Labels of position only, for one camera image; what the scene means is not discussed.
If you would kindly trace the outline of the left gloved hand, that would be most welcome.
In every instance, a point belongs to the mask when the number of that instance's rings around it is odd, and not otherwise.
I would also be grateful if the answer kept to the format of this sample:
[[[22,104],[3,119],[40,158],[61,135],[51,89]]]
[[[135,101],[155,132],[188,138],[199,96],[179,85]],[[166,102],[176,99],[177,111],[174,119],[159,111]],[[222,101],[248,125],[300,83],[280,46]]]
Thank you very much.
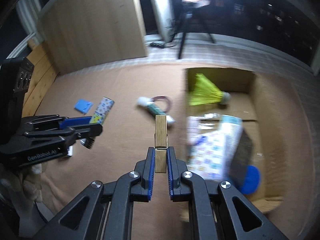
[[[1,185],[8,191],[22,193],[28,200],[42,202],[41,174],[46,171],[47,166],[48,163],[45,162],[14,172],[1,164]]]

